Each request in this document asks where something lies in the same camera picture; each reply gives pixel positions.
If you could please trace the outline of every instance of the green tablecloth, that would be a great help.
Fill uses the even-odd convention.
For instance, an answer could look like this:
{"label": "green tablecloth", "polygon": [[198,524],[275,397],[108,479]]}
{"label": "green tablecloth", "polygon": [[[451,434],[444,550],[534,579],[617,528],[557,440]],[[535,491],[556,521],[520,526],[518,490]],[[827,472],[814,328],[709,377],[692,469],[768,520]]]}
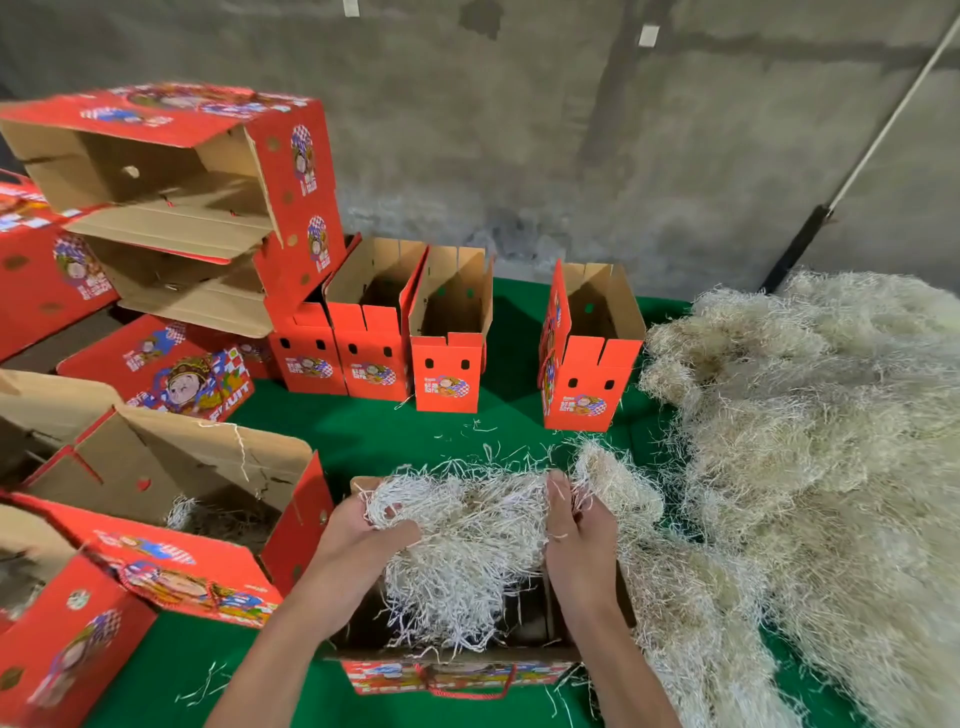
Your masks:
{"label": "green tablecloth", "polygon": [[[300,437],[319,453],[334,496],[345,493],[358,474],[382,475],[404,463],[436,465],[451,457],[541,458],[551,449],[565,467],[570,433],[542,427],[537,390],[537,348],[549,288],[498,279],[487,371],[476,415],[417,412],[412,401],[355,400],[295,395],[273,382],[257,382],[253,397],[231,418],[239,425]],[[638,299],[648,325],[683,315],[687,305]],[[631,449],[636,462],[658,464],[666,457],[658,442],[671,413],[629,388],[608,437]],[[86,728],[200,726],[221,694],[218,688],[239,665],[255,637],[251,629],[160,615],[146,639],[103,695]],[[847,728],[859,724],[850,704],[824,688],[785,643],[765,638],[782,662],[780,686],[809,710],[808,724]],[[204,684],[208,683],[204,696]],[[519,688],[502,701],[458,701],[424,693],[359,696],[336,663],[315,661],[294,719],[297,726],[480,726],[500,723],[535,726],[592,724],[584,687],[563,688],[554,704],[543,687]]]}

